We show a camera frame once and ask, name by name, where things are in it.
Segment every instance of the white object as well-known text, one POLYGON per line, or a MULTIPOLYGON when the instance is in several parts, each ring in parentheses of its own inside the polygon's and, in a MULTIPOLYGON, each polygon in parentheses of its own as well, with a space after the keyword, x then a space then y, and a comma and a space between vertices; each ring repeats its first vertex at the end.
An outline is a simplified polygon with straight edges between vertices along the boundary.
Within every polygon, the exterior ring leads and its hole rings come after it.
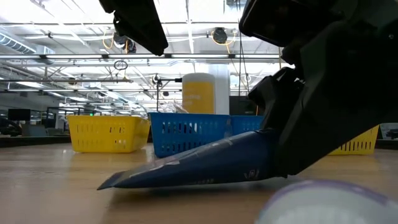
POLYGON ((398 223, 398 204, 360 186, 337 181, 305 181, 278 191, 257 224, 398 223))

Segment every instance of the blue basket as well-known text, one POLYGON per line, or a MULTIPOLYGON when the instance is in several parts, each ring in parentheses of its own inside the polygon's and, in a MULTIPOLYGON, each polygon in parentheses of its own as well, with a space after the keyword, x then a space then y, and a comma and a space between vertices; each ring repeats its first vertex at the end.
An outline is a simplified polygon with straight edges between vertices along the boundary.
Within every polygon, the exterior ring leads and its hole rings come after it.
POLYGON ((155 155, 167 157, 231 136, 229 115, 149 113, 155 155))
POLYGON ((260 129, 263 116, 231 116, 233 135, 260 129))

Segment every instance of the computer screen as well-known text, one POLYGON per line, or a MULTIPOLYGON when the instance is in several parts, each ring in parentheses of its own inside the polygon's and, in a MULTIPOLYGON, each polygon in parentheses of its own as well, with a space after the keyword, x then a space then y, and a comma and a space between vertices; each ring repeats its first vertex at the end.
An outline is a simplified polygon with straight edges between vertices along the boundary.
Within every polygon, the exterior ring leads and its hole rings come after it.
POLYGON ((30 109, 8 109, 8 120, 30 121, 30 109))

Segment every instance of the table surface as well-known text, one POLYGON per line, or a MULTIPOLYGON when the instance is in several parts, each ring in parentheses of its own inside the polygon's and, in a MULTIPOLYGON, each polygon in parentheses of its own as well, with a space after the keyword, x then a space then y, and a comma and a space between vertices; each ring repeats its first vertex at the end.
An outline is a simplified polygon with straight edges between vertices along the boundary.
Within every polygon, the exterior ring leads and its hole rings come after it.
POLYGON ((276 190, 304 179, 343 180, 398 199, 398 151, 387 150, 328 156, 288 179, 96 190, 114 172, 153 159, 151 146, 132 154, 79 154, 70 144, 0 149, 1 223, 254 223, 276 190))

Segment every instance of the yellow basket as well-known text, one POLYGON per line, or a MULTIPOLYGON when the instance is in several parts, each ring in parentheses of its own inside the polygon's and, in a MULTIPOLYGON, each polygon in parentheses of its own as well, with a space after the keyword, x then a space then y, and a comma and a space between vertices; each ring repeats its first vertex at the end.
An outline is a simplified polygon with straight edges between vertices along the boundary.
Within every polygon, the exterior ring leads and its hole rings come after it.
POLYGON ((132 116, 68 116, 75 152, 132 152, 147 143, 150 122, 132 116))
POLYGON ((374 153, 379 126, 360 134, 329 155, 369 155, 374 153))

